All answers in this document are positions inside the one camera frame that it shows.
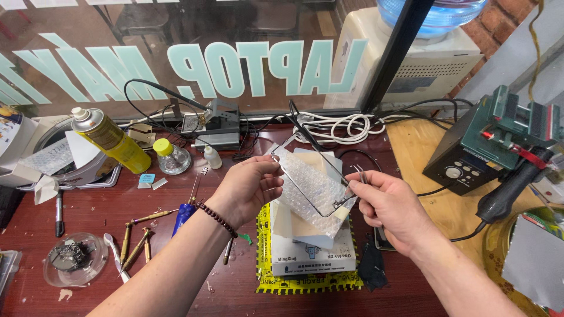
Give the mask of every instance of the yellow spray can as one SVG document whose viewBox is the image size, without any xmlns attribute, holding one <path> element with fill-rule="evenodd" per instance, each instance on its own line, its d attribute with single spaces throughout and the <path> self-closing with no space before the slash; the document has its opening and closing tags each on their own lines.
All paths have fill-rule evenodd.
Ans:
<svg viewBox="0 0 564 317">
<path fill-rule="evenodd" d="M 72 129 L 135 174 L 146 171 L 151 158 L 100 109 L 73 108 Z"/>
</svg>

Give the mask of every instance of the red clamp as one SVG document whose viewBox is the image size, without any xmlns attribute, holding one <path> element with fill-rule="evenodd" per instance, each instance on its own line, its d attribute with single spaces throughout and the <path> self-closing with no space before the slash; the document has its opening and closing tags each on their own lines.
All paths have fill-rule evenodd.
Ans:
<svg viewBox="0 0 564 317">
<path fill-rule="evenodd" d="M 494 138 L 494 134 L 488 131 L 484 131 L 481 134 L 484 138 L 488 140 Z M 517 144 L 513 143 L 513 145 L 509 150 L 512 151 L 513 153 L 516 153 L 519 156 L 524 157 L 527 161 L 535 164 L 535 166 L 538 167 L 540 170 L 544 170 L 545 167 L 547 166 L 547 164 L 543 160 L 541 160 L 537 155 L 534 155 L 533 153 L 527 151 L 526 149 L 523 149 L 521 146 Z"/>
<path fill-rule="evenodd" d="M 522 147 L 515 146 L 512 151 L 517 153 L 519 156 L 524 157 L 527 161 L 535 164 L 535 166 L 540 170 L 543 170 L 547 166 L 547 164 L 537 155 L 534 155 L 533 153 L 527 151 L 526 149 L 523 149 Z"/>
</svg>

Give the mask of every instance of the yellow lid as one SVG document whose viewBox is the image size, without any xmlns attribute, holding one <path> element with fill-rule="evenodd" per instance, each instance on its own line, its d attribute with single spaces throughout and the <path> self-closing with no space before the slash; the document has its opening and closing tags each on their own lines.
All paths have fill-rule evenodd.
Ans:
<svg viewBox="0 0 564 317">
<path fill-rule="evenodd" d="M 173 152 L 173 145 L 167 139 L 158 139 L 153 144 L 153 149 L 159 156 L 167 156 Z"/>
</svg>

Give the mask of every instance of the wrist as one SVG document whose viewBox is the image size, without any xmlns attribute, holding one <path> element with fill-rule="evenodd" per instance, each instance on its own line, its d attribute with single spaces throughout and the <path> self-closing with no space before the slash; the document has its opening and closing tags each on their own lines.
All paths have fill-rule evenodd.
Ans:
<svg viewBox="0 0 564 317">
<path fill-rule="evenodd" d="M 222 220 L 231 226 L 235 231 L 239 230 L 242 223 L 237 218 L 237 211 L 229 206 L 228 202 L 212 196 L 204 203 L 211 211 L 218 214 Z"/>
<path fill-rule="evenodd" d="M 436 260 L 437 253 L 440 254 L 445 248 L 452 245 L 437 228 L 429 231 L 417 238 L 409 253 L 409 258 L 419 268 L 422 268 L 421 266 L 424 266 L 426 263 Z"/>
</svg>

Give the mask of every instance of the knob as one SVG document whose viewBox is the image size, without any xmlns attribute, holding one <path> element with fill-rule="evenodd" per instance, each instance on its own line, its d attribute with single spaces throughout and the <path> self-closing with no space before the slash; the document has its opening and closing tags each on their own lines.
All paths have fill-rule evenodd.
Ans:
<svg viewBox="0 0 564 317">
<path fill-rule="evenodd" d="M 458 168 L 448 168 L 445 174 L 447 174 L 447 176 L 450 178 L 458 178 L 460 177 L 461 173 Z"/>
</svg>

